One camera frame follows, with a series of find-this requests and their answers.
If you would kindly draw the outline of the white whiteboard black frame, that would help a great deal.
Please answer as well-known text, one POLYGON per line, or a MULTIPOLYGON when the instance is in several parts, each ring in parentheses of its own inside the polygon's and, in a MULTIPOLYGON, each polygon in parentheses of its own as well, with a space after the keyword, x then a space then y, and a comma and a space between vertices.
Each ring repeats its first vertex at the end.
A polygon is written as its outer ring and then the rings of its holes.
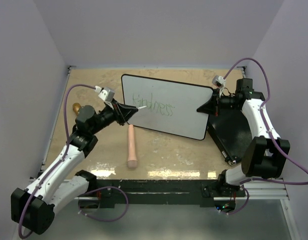
POLYGON ((126 105, 141 107, 128 121, 136 127, 203 140, 208 115, 197 108, 212 96, 209 86, 124 74, 121 77, 126 105))

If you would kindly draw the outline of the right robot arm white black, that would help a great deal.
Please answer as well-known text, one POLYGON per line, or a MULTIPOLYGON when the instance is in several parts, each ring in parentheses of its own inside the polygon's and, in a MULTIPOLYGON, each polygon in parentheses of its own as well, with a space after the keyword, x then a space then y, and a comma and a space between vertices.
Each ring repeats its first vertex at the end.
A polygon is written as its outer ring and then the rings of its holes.
POLYGON ((253 89, 250 78, 237 80, 235 93, 228 96, 223 95, 226 83, 223 77, 217 75, 212 83, 216 89, 197 112, 219 116, 222 110, 239 110, 247 119, 252 137, 240 166, 222 173, 224 180, 217 183, 217 192, 226 197, 234 191, 234 186, 242 185, 252 178, 279 178, 286 161, 284 154, 289 152, 290 144, 281 139, 272 126, 263 93, 253 89))

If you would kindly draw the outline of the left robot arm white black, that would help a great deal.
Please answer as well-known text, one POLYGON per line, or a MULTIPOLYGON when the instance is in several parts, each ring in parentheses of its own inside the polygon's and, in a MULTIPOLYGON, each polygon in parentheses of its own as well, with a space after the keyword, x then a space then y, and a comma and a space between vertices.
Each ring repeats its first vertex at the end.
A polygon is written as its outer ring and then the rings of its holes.
POLYGON ((138 110, 115 100, 99 112, 90 105, 79 107, 73 132, 61 153, 33 183, 15 189, 11 195, 11 217, 19 224, 20 238, 25 239, 22 227, 41 235, 74 198, 96 193, 97 178, 90 172, 81 170, 68 183, 64 180, 93 150, 98 141, 96 133, 113 122, 124 125, 138 110))

